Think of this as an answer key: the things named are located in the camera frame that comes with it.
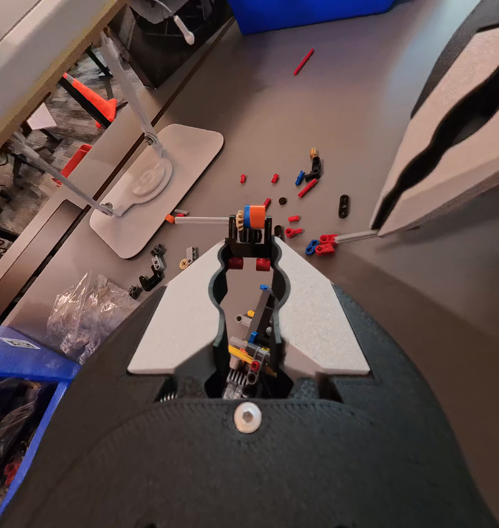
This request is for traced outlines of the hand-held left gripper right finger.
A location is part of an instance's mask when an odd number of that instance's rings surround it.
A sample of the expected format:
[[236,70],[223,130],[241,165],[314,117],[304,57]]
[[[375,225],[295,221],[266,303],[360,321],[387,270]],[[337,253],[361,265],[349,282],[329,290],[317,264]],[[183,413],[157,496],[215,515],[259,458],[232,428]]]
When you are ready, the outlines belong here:
[[272,243],[273,327],[286,374],[369,374],[333,284],[283,240]]

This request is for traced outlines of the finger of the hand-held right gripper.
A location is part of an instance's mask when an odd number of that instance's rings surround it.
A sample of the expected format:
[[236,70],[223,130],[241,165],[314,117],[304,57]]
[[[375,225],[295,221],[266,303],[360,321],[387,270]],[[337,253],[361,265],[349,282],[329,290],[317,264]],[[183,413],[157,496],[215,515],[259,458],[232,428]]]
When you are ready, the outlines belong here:
[[[422,182],[450,148],[480,130],[498,111],[499,28],[496,28],[479,32],[470,40],[411,118],[373,212],[371,227],[381,228],[401,195]],[[462,208],[477,196],[438,216]]]
[[499,111],[480,130],[450,148],[430,175],[406,190],[378,236],[417,225],[462,205],[499,183]]

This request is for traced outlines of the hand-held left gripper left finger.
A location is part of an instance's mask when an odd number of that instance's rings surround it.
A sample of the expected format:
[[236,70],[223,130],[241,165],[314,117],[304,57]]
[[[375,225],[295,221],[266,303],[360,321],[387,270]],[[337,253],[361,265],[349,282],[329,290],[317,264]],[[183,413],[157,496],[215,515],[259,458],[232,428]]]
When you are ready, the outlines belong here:
[[228,247],[219,242],[172,279],[127,367],[131,374],[226,375]]

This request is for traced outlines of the black angled lego piece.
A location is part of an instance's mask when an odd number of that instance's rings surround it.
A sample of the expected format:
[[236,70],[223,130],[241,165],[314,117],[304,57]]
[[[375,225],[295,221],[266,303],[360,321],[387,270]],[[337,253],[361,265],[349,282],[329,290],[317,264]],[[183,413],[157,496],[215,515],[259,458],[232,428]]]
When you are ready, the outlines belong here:
[[151,290],[153,290],[154,287],[161,283],[164,276],[163,270],[160,268],[159,265],[152,264],[151,271],[151,276],[139,276],[140,286],[145,292],[150,292]]

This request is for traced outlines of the grey black lego chassis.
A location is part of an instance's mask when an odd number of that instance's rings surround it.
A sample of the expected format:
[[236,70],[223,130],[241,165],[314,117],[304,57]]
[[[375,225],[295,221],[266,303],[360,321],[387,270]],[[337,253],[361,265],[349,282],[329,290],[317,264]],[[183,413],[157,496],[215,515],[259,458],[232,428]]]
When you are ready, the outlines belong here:
[[239,328],[228,338],[230,363],[223,400],[285,399],[293,387],[293,381],[272,365],[275,295],[271,285],[261,284],[259,290],[256,307],[235,316]]

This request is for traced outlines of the long grey lego axle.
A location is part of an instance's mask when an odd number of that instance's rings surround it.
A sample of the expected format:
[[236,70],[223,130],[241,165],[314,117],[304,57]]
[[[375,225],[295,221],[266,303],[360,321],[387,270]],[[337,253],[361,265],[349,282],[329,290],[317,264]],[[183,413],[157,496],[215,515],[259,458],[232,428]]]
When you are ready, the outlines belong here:
[[343,244],[343,243],[348,243],[348,242],[355,242],[355,241],[371,239],[371,238],[376,237],[377,235],[378,235],[377,230],[369,230],[369,231],[364,231],[364,232],[337,235],[334,238],[334,241],[337,244]]

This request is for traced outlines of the small orange blue lego assembly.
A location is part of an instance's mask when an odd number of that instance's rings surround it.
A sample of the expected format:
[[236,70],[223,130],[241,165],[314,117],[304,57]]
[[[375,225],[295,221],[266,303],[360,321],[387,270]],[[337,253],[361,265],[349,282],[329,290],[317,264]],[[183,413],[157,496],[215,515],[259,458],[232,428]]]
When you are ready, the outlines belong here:
[[246,205],[229,217],[176,216],[174,222],[182,226],[227,226],[219,256],[224,271],[242,270],[247,259],[255,260],[257,270],[272,268],[272,218],[264,205]]

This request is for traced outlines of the long red lego axle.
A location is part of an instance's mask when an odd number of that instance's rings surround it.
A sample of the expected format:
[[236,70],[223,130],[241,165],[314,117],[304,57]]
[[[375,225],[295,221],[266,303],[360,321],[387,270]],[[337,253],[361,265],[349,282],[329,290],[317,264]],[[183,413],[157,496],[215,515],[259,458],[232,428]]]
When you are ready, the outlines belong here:
[[314,48],[311,48],[308,53],[304,56],[304,58],[300,61],[300,63],[297,65],[297,67],[295,68],[294,72],[293,72],[293,76],[298,76],[299,73],[302,71],[302,69],[304,68],[304,66],[306,65],[306,63],[309,61],[309,59],[312,57],[312,55],[314,54],[314,51],[315,49]]

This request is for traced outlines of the bags of lego parts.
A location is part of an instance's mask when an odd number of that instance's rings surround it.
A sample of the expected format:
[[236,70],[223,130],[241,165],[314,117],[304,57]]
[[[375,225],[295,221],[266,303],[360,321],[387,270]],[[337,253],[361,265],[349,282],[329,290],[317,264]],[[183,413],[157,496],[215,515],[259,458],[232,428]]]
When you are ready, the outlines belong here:
[[28,449],[56,388],[56,382],[0,377],[0,483],[6,465]]

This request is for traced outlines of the crumpled clear plastic bag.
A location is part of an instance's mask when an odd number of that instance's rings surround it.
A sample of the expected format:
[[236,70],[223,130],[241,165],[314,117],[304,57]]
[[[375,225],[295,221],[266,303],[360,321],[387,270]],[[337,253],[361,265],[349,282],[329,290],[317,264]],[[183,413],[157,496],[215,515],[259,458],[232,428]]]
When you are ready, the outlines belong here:
[[107,277],[88,271],[56,296],[47,338],[70,360],[83,365],[139,304]]

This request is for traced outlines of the blue bin with white tag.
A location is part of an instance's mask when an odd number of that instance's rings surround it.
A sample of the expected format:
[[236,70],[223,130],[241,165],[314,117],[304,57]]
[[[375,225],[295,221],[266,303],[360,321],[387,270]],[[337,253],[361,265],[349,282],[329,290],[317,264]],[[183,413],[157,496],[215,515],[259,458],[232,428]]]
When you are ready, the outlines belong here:
[[79,364],[66,356],[0,325],[0,377],[57,383],[28,449],[4,469],[5,480],[0,483],[0,517],[22,484],[55,410],[80,369]]

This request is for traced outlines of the large blue storage bin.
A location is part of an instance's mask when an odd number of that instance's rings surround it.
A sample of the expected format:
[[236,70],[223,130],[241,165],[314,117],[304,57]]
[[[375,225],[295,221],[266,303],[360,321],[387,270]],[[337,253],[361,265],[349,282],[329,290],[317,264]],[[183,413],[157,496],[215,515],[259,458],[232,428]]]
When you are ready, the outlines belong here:
[[244,35],[382,14],[395,1],[228,1]]

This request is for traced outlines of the orange safety cone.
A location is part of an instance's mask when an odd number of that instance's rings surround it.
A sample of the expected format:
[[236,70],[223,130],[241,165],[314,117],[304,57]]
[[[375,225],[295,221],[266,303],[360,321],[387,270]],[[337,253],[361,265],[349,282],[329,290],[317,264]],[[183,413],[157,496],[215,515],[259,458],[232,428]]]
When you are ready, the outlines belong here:
[[97,127],[107,129],[114,121],[116,99],[104,99],[68,73],[63,74],[58,84],[95,120]]

